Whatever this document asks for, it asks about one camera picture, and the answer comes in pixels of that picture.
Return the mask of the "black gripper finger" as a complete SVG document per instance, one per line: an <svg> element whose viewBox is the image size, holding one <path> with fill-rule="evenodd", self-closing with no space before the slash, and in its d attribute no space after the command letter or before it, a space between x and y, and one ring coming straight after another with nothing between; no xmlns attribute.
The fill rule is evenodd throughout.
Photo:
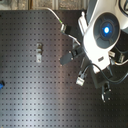
<svg viewBox="0 0 128 128"><path fill-rule="evenodd" d="M60 64L65 65L69 63L73 59L73 56L71 53L68 53L60 58Z"/></svg>
<svg viewBox="0 0 128 128"><path fill-rule="evenodd" d="M66 25L66 24L62 24L61 25L61 32L69 37L71 37L72 39L76 39L77 38L77 29L75 27Z"/></svg>

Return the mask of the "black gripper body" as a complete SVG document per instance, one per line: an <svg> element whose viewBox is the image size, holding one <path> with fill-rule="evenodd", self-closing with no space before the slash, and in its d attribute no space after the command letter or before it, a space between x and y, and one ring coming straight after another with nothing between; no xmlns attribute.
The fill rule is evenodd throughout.
<svg viewBox="0 0 128 128"><path fill-rule="evenodd" d="M72 49L70 51L70 54L71 54L71 59L75 59L75 58L78 58L81 55L84 55L85 51L84 51L82 46L77 46L77 47L75 47L74 49Z"/></svg>

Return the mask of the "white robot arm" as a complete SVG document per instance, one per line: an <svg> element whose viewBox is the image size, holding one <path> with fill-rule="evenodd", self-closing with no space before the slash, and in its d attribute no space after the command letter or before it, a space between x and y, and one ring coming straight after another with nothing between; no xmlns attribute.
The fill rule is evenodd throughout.
<svg viewBox="0 0 128 128"><path fill-rule="evenodd" d="M101 68L110 64L109 51L115 46L120 31L128 33L128 0L90 0L87 13L82 12L78 28L63 24L61 32L74 38L79 50L60 59L62 65L85 52Z"/></svg>

